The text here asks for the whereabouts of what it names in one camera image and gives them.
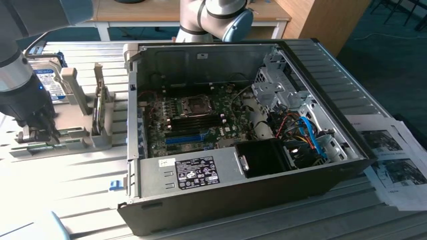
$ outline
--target sticker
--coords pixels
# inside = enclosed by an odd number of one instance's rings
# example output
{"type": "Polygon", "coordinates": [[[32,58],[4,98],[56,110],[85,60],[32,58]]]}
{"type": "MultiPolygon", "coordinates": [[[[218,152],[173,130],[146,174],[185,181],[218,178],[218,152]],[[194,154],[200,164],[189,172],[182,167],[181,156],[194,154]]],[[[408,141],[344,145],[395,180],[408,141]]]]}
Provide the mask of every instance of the sticker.
{"type": "Polygon", "coordinates": [[[206,53],[197,53],[197,59],[206,59],[208,54],[206,53]]]}
{"type": "Polygon", "coordinates": [[[37,75],[45,90],[50,93],[50,99],[53,101],[62,100],[65,98],[65,93],[61,85],[54,81],[54,78],[57,77],[54,71],[52,69],[36,69],[33,72],[37,75]]]}
{"type": "Polygon", "coordinates": [[[181,190],[220,183],[218,172],[212,156],[176,161],[174,169],[178,182],[177,186],[181,190]]]}
{"type": "Polygon", "coordinates": [[[166,158],[158,160],[158,168],[169,167],[174,165],[174,158],[166,158]]]}

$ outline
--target floor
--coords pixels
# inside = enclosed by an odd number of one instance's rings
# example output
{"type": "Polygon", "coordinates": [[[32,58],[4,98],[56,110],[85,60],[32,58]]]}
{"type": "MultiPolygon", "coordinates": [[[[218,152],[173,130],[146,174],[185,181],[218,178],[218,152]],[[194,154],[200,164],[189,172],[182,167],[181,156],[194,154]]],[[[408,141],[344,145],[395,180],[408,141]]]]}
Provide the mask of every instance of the floor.
{"type": "Polygon", "coordinates": [[[405,26],[407,14],[395,13],[384,25],[389,10],[380,6],[373,14],[367,9],[337,60],[359,80],[368,92],[393,114],[401,114],[427,135],[427,28],[413,31],[419,18],[405,26]]]}

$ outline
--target wooden table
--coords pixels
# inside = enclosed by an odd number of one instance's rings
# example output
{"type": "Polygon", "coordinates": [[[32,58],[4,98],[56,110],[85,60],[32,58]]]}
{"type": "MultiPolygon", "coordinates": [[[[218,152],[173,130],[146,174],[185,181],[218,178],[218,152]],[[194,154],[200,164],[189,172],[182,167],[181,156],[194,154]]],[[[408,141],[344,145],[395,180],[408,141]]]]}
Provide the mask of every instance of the wooden table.
{"type": "MultiPolygon", "coordinates": [[[[247,5],[253,9],[253,23],[249,38],[280,39],[291,16],[271,0],[256,0],[247,5]]],[[[180,1],[145,0],[122,4],[114,0],[93,0],[93,18],[74,27],[97,28],[100,40],[109,42],[109,27],[178,27],[180,1]]]]}

